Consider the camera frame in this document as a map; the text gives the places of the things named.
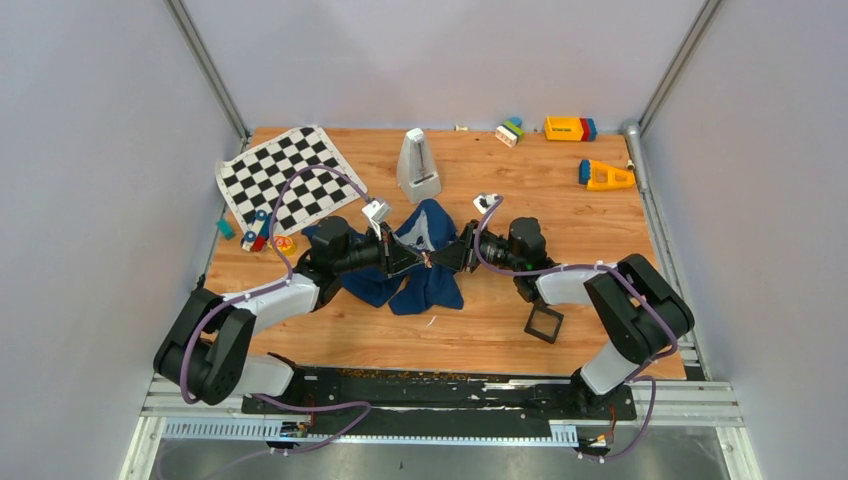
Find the gold leaf brooch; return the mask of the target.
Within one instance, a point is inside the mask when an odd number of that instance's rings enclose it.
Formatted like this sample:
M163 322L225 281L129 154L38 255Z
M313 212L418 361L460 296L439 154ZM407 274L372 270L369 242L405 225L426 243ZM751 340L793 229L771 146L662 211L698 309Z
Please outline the gold leaf brooch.
M420 254L423 264L426 268L431 269L433 267L432 262L432 253L431 252L422 252Z

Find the blue cartoon print shirt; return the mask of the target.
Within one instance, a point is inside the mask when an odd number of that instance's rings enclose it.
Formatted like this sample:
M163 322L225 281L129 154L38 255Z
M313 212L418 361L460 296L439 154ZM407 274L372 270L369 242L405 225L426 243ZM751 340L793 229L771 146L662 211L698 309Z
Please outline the blue cartoon print shirt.
M457 239L452 218L434 199L422 201L395 231L400 243L432 252ZM342 276L343 287L363 302L379 308L387 304L395 315L421 314L433 306L460 310L464 300L455 272L441 265L418 265L389 278L377 267Z

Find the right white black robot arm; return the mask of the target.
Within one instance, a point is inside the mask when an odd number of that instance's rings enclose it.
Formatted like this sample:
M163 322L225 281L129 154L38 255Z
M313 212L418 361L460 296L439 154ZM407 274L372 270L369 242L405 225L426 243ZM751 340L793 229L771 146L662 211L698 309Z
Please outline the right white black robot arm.
M520 217L507 236L481 223L468 223L458 239L427 256L454 271L484 266L513 279L534 312L559 319L555 306L589 305L608 335L602 349L571 376L571 403L584 417L596 417L611 393L650 362L675 351L694 325L691 310L641 254L615 264L558 264L547 254L539 222Z

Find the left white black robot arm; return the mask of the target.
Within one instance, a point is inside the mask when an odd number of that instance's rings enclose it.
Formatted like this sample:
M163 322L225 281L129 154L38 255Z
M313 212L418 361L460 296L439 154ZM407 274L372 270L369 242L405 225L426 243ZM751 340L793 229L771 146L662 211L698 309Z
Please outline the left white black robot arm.
M277 354L252 355L254 335L327 305L343 275L376 268L398 276L424 262L387 224L356 240L341 217L321 220L309 249L284 277L250 290L218 295L198 286L189 295L153 359L153 370L180 389L188 404L216 405L231 395L265 394L283 413L298 411L306 386Z

